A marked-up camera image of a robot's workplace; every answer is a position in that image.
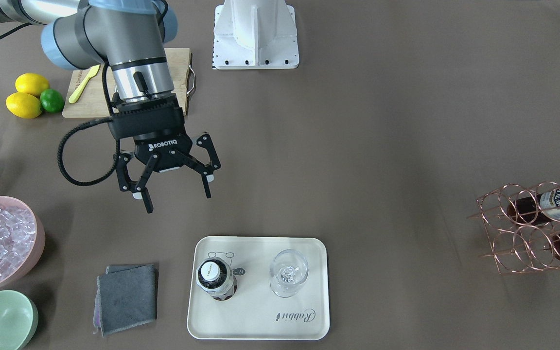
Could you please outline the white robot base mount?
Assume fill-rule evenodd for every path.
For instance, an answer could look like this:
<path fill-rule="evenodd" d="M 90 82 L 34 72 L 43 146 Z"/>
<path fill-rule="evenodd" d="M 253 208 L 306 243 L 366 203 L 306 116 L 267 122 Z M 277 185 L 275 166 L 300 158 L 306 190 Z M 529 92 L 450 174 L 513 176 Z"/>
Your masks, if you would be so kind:
<path fill-rule="evenodd" d="M 295 9 L 284 0 L 226 0 L 214 14 L 212 69 L 299 66 Z"/>

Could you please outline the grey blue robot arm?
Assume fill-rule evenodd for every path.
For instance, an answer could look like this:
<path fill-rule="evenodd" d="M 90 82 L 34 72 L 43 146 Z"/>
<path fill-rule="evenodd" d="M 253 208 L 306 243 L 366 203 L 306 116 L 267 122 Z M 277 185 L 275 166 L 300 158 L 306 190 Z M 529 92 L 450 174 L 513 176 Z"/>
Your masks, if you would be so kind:
<path fill-rule="evenodd" d="M 190 138 L 184 111 L 174 93 L 165 43 L 173 40 L 178 22 L 164 0 L 0 0 L 0 23 L 42 26 L 41 46 L 53 64 L 65 70 L 102 64 L 111 69 L 116 91 L 103 87 L 109 117 L 84 122 L 61 140 L 56 159 L 67 181 L 77 186 L 102 182 L 76 181 L 64 167 L 64 146 L 78 131 L 107 124 L 116 141 L 113 165 L 122 192 L 144 202 L 153 212 L 146 184 L 152 173 L 191 168 L 201 175 L 206 197 L 221 163 L 209 133 Z"/>

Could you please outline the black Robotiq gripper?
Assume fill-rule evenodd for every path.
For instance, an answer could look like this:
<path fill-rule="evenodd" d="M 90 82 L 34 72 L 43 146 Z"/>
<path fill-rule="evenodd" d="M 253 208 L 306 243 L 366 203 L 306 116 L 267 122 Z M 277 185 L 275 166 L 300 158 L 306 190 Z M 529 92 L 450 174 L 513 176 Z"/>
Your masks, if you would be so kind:
<path fill-rule="evenodd" d="M 187 135 L 183 109 L 174 93 L 125 102 L 116 92 L 111 102 L 117 109 L 108 123 L 111 135 L 116 140 L 133 138 L 135 144 L 134 153 L 118 151 L 115 154 L 120 191 L 131 192 L 134 199 L 143 201 L 147 213 L 153 213 L 153 202 L 146 187 L 151 174 L 186 166 L 201 175 L 205 196 L 211 198 L 210 182 L 214 180 L 214 172 L 221 168 L 219 156 L 208 132 L 196 138 Z M 195 146 L 207 151 L 207 163 L 191 154 Z M 134 156 L 146 164 L 137 181 L 131 179 L 127 170 Z"/>

